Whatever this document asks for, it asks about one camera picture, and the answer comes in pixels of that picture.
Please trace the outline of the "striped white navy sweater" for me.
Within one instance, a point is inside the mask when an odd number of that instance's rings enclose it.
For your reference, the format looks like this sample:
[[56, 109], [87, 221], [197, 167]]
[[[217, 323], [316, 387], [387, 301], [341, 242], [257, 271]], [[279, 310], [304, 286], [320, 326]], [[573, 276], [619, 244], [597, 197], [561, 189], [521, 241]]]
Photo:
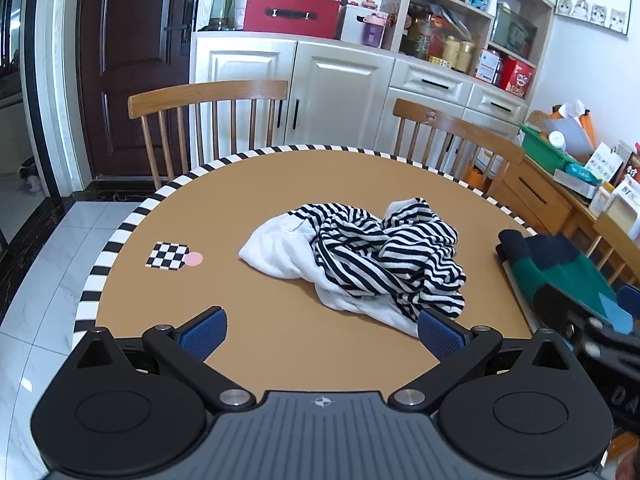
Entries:
[[416, 336], [425, 309], [457, 318], [465, 307], [458, 240], [422, 198], [393, 202], [383, 217], [344, 204], [305, 204], [258, 226], [239, 257], [272, 278], [313, 284], [330, 309]]

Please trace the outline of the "checkerboard calibration marker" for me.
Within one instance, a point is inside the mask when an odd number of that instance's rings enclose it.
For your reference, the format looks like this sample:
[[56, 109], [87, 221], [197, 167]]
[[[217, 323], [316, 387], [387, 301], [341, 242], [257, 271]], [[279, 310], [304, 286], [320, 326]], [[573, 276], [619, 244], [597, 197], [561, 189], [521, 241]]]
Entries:
[[157, 242], [146, 259], [151, 269], [179, 271], [184, 266], [199, 266], [204, 260], [200, 252], [192, 252], [188, 245]]

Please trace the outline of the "green blue knit sweater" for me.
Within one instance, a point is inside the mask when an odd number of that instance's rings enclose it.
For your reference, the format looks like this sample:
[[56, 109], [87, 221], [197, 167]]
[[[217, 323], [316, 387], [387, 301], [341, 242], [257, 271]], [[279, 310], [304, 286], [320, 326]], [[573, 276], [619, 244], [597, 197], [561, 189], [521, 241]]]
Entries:
[[564, 235], [526, 237], [515, 230], [503, 230], [498, 240], [498, 258], [529, 324], [538, 323], [536, 292], [551, 285], [583, 304], [589, 313], [610, 322], [616, 332], [630, 335], [634, 331], [638, 315], [618, 304], [616, 292], [596, 265]]

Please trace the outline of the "wooden side cabinet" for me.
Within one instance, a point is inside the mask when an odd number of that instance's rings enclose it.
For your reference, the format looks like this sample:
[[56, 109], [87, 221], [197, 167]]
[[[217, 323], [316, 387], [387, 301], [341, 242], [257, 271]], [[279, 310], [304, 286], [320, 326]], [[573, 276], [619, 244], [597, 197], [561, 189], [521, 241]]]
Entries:
[[562, 233], [572, 242], [583, 235], [586, 240], [578, 247], [598, 258], [597, 268], [608, 284], [639, 284], [636, 243], [605, 212], [595, 217], [577, 195], [555, 182], [533, 159], [525, 157], [517, 165], [504, 166], [489, 195], [538, 233]]

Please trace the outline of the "green plastic bin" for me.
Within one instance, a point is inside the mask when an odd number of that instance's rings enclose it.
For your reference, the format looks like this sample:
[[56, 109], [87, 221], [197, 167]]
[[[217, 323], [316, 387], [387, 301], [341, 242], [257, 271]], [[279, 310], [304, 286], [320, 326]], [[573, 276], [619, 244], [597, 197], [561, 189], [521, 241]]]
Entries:
[[554, 148], [535, 128], [521, 124], [520, 133], [523, 136], [522, 148], [525, 155], [548, 174], [554, 174], [556, 170], [563, 171], [569, 164], [577, 164], [574, 157]]

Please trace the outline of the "right wooden chair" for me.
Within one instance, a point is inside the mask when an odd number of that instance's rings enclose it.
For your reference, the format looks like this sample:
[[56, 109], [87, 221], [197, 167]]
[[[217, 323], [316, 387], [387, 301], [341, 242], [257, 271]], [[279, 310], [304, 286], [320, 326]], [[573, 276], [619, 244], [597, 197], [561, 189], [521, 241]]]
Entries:
[[524, 150], [500, 134], [472, 122], [448, 115], [440, 110], [404, 99], [397, 99], [393, 116], [399, 119], [392, 154], [398, 157], [404, 142], [409, 122], [413, 124], [407, 158], [415, 162], [416, 146], [422, 130], [427, 133], [420, 155], [421, 165], [426, 166], [431, 157], [436, 157], [436, 169], [444, 169], [446, 159], [454, 162], [450, 174], [453, 177], [469, 177], [477, 167], [478, 156], [486, 153], [488, 162], [477, 183], [480, 188], [488, 185], [492, 190], [510, 166], [518, 166], [524, 159]]

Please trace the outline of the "wooden chair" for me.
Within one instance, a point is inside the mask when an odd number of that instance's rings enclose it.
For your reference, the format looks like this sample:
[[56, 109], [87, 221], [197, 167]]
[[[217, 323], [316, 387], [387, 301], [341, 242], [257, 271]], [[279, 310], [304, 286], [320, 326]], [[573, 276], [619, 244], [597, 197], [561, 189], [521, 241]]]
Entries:
[[524, 159], [524, 150], [500, 134], [472, 122], [448, 115], [440, 110], [404, 99], [397, 99], [393, 116], [399, 119], [392, 154], [398, 157], [404, 142], [409, 122], [413, 124], [407, 158], [415, 162], [416, 146], [422, 130], [427, 133], [420, 155], [421, 165], [426, 166], [431, 157], [436, 157], [436, 169], [444, 169], [446, 159], [454, 162], [450, 174], [453, 177], [469, 177], [477, 167], [478, 156], [486, 153], [488, 162], [477, 183], [480, 188], [488, 185], [492, 190], [510, 166], [518, 166]]
[[205, 162], [203, 113], [204, 105], [210, 108], [210, 150], [213, 158], [220, 156], [220, 118], [219, 104], [229, 104], [230, 153], [238, 154], [239, 102], [250, 103], [248, 109], [247, 146], [252, 150], [257, 146], [258, 104], [266, 104], [267, 122], [264, 134], [265, 146], [273, 146], [274, 134], [280, 127], [281, 107], [288, 99], [290, 84], [281, 79], [265, 80], [226, 80], [200, 82], [199, 84], [179, 84], [147, 92], [137, 93], [128, 98], [128, 117], [141, 122], [146, 157], [156, 188], [162, 187], [162, 178], [158, 170], [157, 159], [152, 141], [149, 117], [157, 117], [160, 127], [160, 147], [162, 148], [166, 180], [175, 180], [176, 173], [168, 140], [168, 113], [174, 112], [177, 119], [178, 149], [180, 169], [188, 172], [186, 148], [186, 113], [192, 114], [195, 133], [195, 161]]

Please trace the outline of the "left wooden chair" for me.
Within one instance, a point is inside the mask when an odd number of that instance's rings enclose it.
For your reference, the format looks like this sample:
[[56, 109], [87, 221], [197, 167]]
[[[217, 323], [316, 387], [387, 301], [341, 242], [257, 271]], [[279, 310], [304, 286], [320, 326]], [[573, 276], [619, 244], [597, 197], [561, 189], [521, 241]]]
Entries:
[[137, 93], [128, 98], [128, 117], [141, 122], [146, 157], [156, 188], [162, 187], [162, 178], [158, 170], [157, 159], [152, 141], [149, 117], [157, 117], [160, 127], [160, 147], [162, 148], [166, 180], [175, 180], [176, 173], [168, 140], [168, 113], [174, 112], [177, 119], [178, 149], [180, 169], [188, 172], [186, 148], [186, 113], [192, 114], [195, 133], [195, 161], [205, 162], [203, 113], [204, 105], [210, 108], [210, 150], [213, 158], [220, 156], [220, 118], [219, 104], [229, 104], [230, 153], [238, 154], [239, 102], [250, 103], [248, 109], [247, 146], [252, 150], [257, 146], [258, 104], [266, 104], [267, 122], [264, 134], [265, 146], [273, 146], [274, 134], [280, 127], [281, 107], [288, 99], [290, 84], [281, 79], [265, 80], [226, 80], [200, 82], [199, 84], [179, 84], [147, 92]]

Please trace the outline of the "red snack box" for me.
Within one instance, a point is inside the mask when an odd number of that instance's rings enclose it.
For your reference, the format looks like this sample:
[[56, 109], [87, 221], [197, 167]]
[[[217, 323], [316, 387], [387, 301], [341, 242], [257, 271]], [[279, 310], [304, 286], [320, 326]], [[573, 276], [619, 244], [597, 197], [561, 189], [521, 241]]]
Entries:
[[535, 70], [532, 66], [507, 56], [503, 60], [502, 72], [498, 87], [505, 92], [524, 98], [530, 83], [532, 82]]

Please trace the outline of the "white sideboard cabinet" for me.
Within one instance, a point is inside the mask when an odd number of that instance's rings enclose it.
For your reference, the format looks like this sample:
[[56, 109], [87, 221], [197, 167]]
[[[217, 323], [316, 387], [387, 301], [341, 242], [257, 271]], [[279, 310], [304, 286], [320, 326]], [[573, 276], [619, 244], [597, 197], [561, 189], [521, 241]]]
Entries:
[[[475, 42], [466, 70], [411, 54], [407, 25], [420, 4], [457, 18]], [[555, 0], [382, 0], [390, 18], [378, 49], [344, 40], [268, 32], [199, 32], [191, 47], [190, 79], [282, 79], [288, 97], [274, 113], [258, 108], [258, 125], [276, 121], [277, 144], [320, 143], [389, 151], [398, 98], [438, 110], [512, 138], [533, 91], [517, 96], [478, 76], [484, 51], [541, 66]]]

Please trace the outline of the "purple lidded cup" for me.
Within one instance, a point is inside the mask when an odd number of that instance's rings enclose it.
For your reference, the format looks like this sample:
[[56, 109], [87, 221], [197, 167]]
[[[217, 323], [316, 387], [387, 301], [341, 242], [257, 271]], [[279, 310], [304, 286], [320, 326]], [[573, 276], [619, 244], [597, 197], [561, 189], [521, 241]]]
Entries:
[[381, 47], [386, 23], [387, 18], [383, 15], [366, 15], [363, 18], [362, 44], [372, 48]]

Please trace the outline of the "dark brown door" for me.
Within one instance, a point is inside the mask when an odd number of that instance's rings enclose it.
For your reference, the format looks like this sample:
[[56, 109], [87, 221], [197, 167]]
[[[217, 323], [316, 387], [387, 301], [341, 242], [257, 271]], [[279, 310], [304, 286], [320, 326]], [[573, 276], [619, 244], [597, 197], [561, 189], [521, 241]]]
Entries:
[[198, 0], [78, 0], [82, 130], [94, 178], [151, 174], [130, 96], [186, 84]]

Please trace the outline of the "red storage box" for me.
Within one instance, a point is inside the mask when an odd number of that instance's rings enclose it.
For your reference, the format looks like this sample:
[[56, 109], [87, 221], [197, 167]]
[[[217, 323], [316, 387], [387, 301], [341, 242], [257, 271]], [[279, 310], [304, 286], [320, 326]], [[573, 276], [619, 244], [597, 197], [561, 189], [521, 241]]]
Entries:
[[247, 0], [243, 30], [333, 39], [340, 10], [336, 0]]

